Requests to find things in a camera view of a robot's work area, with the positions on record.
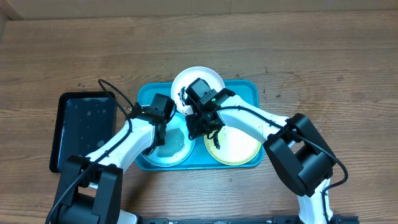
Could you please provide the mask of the light blue plate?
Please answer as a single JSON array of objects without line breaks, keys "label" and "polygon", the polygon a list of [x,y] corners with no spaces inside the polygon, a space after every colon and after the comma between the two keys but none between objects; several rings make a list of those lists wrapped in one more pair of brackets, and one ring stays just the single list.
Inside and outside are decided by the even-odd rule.
[{"label": "light blue plate", "polygon": [[183,162],[193,151],[195,140],[189,140],[185,117],[176,113],[167,124],[165,144],[157,146],[144,159],[158,167],[172,167]]}]

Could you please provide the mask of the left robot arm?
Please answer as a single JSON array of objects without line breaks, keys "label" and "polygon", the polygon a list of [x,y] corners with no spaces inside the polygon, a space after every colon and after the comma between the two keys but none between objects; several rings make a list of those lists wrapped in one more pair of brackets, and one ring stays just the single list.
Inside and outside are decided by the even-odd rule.
[{"label": "left robot arm", "polygon": [[165,140],[172,106],[136,106],[122,129],[86,157],[72,155],[64,164],[46,223],[137,223],[121,210],[123,174],[142,152]]}]

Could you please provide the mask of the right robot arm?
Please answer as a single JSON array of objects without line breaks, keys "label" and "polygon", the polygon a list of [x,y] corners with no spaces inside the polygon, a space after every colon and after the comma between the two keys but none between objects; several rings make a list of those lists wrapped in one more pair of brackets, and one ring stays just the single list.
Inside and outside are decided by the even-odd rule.
[{"label": "right robot arm", "polygon": [[246,103],[235,92],[186,89],[191,138],[213,138],[223,126],[236,128],[264,147],[279,179],[297,195],[302,223],[330,223],[328,185],[336,157],[304,115],[276,116]]}]

